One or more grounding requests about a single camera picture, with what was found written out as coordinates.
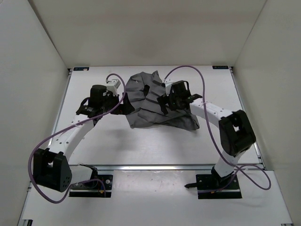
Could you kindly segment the grey pleated skirt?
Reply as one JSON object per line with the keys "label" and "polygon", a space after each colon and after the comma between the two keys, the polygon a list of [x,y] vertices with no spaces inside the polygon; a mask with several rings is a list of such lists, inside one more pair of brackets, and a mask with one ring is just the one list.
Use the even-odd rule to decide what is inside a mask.
{"label": "grey pleated skirt", "polygon": [[140,72],[132,75],[126,83],[129,102],[135,110],[126,115],[131,128],[146,128],[164,125],[188,131],[198,130],[199,122],[195,115],[187,110],[171,111],[164,115],[157,102],[157,97],[166,93],[161,86],[158,71]]}

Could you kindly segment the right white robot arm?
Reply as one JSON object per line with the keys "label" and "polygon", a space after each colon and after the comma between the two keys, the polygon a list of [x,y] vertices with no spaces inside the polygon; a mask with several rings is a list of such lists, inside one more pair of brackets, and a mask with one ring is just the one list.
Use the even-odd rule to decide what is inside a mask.
{"label": "right white robot arm", "polygon": [[187,81],[165,79],[166,93],[157,98],[163,114],[168,110],[185,110],[206,120],[208,126],[219,129],[221,157],[212,169],[211,184],[223,188],[234,172],[241,156],[256,142],[251,123],[243,110],[236,112],[204,101],[199,94],[192,95]]}

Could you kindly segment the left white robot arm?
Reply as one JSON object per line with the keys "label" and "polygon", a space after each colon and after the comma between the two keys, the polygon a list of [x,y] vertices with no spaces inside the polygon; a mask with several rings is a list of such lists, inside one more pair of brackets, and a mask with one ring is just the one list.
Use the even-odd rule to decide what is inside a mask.
{"label": "left white robot arm", "polygon": [[38,145],[32,152],[28,170],[35,188],[46,188],[64,192],[73,184],[84,183],[94,187],[98,183],[98,175],[92,166],[78,164],[69,165],[69,159],[85,135],[98,121],[107,114],[125,114],[123,101],[119,96],[119,79],[106,81],[105,85],[93,85],[89,97],[82,100],[70,126],[55,133],[52,143],[46,148]]}

